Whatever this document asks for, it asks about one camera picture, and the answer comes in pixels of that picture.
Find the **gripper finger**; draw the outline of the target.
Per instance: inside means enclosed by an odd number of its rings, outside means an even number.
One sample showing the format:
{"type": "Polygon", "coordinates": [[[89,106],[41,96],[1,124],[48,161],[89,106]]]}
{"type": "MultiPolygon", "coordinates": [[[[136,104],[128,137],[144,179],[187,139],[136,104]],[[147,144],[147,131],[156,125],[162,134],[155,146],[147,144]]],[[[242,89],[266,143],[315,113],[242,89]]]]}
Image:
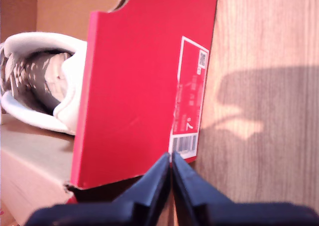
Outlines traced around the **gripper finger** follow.
{"type": "Polygon", "coordinates": [[[170,155],[160,159],[130,188],[119,195],[115,203],[130,203],[129,226],[155,226],[170,193],[170,155]]]}
{"type": "Polygon", "coordinates": [[[173,193],[180,226],[214,225],[211,207],[232,201],[205,181],[178,152],[171,156],[173,193]]]}

